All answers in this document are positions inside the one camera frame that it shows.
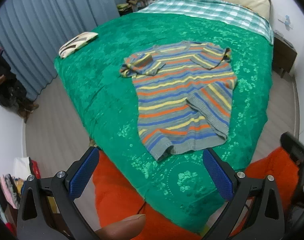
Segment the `person's hand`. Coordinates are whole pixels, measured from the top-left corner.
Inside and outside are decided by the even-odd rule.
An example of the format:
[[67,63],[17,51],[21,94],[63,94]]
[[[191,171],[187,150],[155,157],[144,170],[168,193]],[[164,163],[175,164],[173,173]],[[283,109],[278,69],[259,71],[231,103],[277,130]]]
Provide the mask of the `person's hand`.
[[144,229],[146,223],[145,214],[137,214],[126,217],[119,222],[115,222],[96,230],[100,239],[104,240],[127,240],[137,237]]

